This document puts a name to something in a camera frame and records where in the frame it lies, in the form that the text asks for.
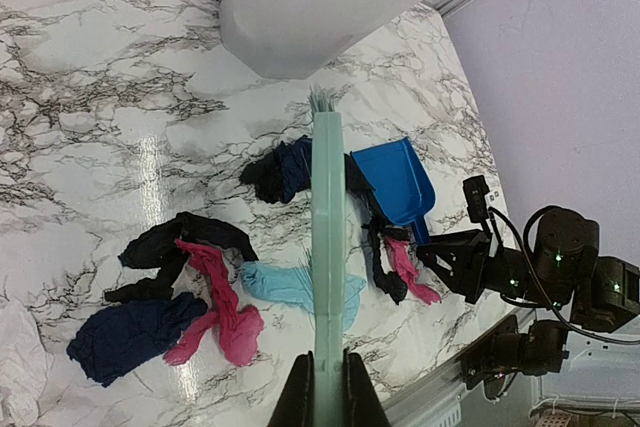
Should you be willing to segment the black and navy paper scrap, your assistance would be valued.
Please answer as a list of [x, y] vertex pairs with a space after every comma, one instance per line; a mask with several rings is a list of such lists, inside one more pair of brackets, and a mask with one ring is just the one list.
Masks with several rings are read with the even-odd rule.
[[240, 182], [253, 185], [258, 199], [289, 203], [297, 193], [311, 188], [312, 139], [306, 135], [293, 142], [281, 142], [260, 159], [249, 163]]

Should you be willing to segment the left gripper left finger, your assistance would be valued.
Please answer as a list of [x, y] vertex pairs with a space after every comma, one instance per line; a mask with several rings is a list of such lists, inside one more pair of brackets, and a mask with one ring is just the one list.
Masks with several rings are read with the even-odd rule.
[[314, 416], [314, 357], [312, 352], [296, 357], [268, 427], [312, 427]]

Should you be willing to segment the green hand brush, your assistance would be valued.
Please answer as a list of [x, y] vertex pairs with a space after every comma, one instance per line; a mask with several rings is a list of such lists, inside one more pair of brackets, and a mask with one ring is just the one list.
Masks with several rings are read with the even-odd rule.
[[345, 169], [341, 115], [332, 94], [309, 94], [312, 112], [311, 270], [313, 282], [315, 426], [342, 426], [345, 285]]

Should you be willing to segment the aluminium front frame rail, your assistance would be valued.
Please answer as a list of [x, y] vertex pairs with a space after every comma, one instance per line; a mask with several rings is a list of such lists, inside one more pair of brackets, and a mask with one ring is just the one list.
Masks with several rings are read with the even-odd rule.
[[524, 329], [535, 314], [515, 309], [451, 359], [413, 385], [383, 402], [393, 426], [529, 426], [537, 382], [519, 375], [506, 394], [488, 399], [488, 389], [479, 383], [468, 387], [463, 380], [462, 359], [476, 347], [512, 323]]

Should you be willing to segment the white crumpled paper scrap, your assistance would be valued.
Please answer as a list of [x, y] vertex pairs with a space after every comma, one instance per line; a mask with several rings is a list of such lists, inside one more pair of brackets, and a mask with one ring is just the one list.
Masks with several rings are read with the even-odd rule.
[[33, 426], [48, 380], [50, 356], [36, 321], [19, 301], [1, 307], [1, 425]]

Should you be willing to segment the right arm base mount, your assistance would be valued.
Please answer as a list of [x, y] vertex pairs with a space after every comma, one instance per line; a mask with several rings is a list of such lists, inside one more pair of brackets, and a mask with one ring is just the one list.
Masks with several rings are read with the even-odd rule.
[[522, 333], [517, 317], [509, 315], [463, 353], [462, 381], [468, 390], [482, 385], [488, 400], [498, 400], [519, 374], [558, 373], [569, 356], [567, 337], [568, 330], [553, 320], [535, 321]]

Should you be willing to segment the light blue paper scrap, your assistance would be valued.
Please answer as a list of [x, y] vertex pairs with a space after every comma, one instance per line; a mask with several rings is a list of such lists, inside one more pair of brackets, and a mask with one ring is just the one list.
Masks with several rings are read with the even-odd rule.
[[[254, 298], [299, 307], [314, 314], [313, 286], [309, 267], [281, 268], [257, 261], [241, 267], [244, 289]], [[343, 331], [349, 330], [360, 310], [360, 294], [366, 287], [362, 277], [347, 274], [344, 287]]]

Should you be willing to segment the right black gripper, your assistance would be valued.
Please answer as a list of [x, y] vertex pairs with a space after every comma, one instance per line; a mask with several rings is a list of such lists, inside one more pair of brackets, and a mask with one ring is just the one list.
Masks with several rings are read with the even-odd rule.
[[418, 259], [453, 293], [476, 303], [484, 291], [483, 270], [491, 235], [473, 229], [432, 236], [416, 248]]

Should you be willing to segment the navy paper scrap left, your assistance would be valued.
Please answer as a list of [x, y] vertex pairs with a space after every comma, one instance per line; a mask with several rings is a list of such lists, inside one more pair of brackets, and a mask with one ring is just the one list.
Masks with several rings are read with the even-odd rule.
[[194, 320], [208, 310], [189, 292], [170, 300], [132, 301], [91, 315], [66, 353], [86, 377], [103, 387], [173, 347]]

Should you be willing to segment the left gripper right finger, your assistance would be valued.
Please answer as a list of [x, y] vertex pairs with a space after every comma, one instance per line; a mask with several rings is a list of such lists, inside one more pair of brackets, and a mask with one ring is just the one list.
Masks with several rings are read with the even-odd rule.
[[345, 426], [391, 426], [358, 353], [343, 353], [342, 391]]

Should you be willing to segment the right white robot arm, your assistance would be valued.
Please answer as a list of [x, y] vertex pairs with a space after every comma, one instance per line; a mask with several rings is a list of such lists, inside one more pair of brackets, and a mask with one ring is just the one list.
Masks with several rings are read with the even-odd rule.
[[491, 207], [482, 228], [443, 234], [416, 249], [418, 259], [453, 293], [470, 304], [485, 291], [521, 308], [546, 309], [552, 318], [521, 333], [509, 317], [461, 360], [464, 382], [475, 386], [493, 376], [543, 376], [560, 371], [569, 356], [570, 333], [601, 342], [639, 315], [639, 269], [599, 253], [600, 227], [558, 206], [539, 209], [517, 246], [499, 240], [495, 222], [514, 225]]

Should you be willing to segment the black paper scrap left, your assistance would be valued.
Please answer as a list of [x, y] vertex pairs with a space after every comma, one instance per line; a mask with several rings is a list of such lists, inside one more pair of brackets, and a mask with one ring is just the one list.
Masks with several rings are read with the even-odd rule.
[[111, 303], [138, 300], [168, 300], [173, 295], [173, 284], [181, 274], [188, 254], [176, 244], [178, 240], [207, 246], [233, 248], [245, 261], [256, 261], [249, 236], [232, 224], [190, 212], [180, 212], [173, 219], [156, 225], [130, 241], [118, 255], [122, 266], [134, 270], [154, 269], [154, 278], [143, 278], [104, 293]]

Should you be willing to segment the blue plastic dustpan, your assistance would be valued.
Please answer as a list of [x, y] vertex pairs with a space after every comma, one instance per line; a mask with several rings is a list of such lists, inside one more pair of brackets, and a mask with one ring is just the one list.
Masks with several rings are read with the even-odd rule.
[[351, 153], [391, 223], [410, 226], [418, 245], [428, 244], [425, 216], [436, 193], [408, 137]]

